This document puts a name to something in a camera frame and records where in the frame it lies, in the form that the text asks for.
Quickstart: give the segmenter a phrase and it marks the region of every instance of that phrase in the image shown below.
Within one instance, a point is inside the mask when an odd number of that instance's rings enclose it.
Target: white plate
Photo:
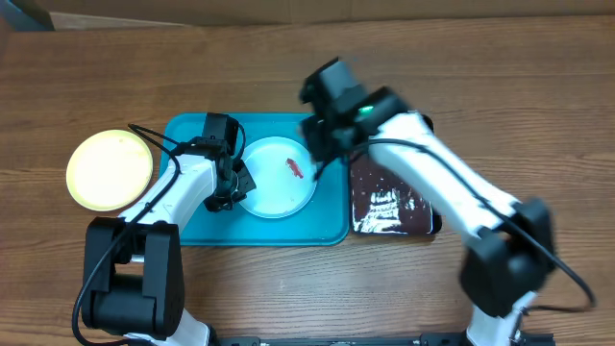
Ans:
[[[252,214],[265,218],[291,215],[305,206],[316,189],[316,165],[308,149],[279,136],[248,145],[243,160],[257,188],[239,204]]]

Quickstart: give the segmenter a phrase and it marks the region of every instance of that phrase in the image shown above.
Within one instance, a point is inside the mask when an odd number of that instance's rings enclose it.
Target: blue tray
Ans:
[[[229,115],[245,128],[247,145],[269,136],[284,136],[303,143],[297,135],[297,127],[309,116],[299,113]],[[206,116],[205,113],[180,114],[168,123],[164,133],[178,141],[188,141],[202,134]],[[166,141],[164,146],[174,147]],[[168,160],[168,156],[162,154],[160,174],[166,169]],[[235,205],[231,211],[218,213],[209,212],[201,205],[188,221],[181,243],[208,246],[334,245],[346,236],[350,228],[348,175],[348,167],[339,161],[331,163],[318,181],[311,201],[298,212],[280,219],[254,216],[240,205]]]

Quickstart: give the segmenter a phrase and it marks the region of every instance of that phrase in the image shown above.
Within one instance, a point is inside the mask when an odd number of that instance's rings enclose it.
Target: wood grain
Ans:
[[[5,18],[0,16],[0,57],[4,53],[4,47],[7,45],[10,33],[12,33],[12,27]]]
[[[12,34],[0,68],[0,343],[76,344],[70,311],[95,214],[72,201],[64,169],[81,141],[128,122],[162,131],[184,111],[307,111],[303,79],[339,55],[428,113],[487,179],[553,207],[558,252],[600,307],[536,312],[526,330],[615,344],[614,28],[605,16]],[[225,336],[401,336],[470,318],[449,229],[433,243],[349,236],[183,257],[187,308]],[[558,272],[539,303],[583,297]]]

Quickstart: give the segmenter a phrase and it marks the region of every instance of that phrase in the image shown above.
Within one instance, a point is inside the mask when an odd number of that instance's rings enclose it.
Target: cardboard box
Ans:
[[[160,26],[184,26],[184,24],[155,22],[149,20],[112,18],[98,15],[49,12],[56,30],[92,30],[118,28],[149,28]]]
[[[34,0],[48,12],[188,25],[615,14],[605,0]]]

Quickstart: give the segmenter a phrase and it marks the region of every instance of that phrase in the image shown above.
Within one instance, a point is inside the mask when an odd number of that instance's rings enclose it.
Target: yellow plate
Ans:
[[[108,130],[86,139],[70,157],[66,185],[80,205],[96,211],[125,207],[152,178],[152,153],[137,135]]]

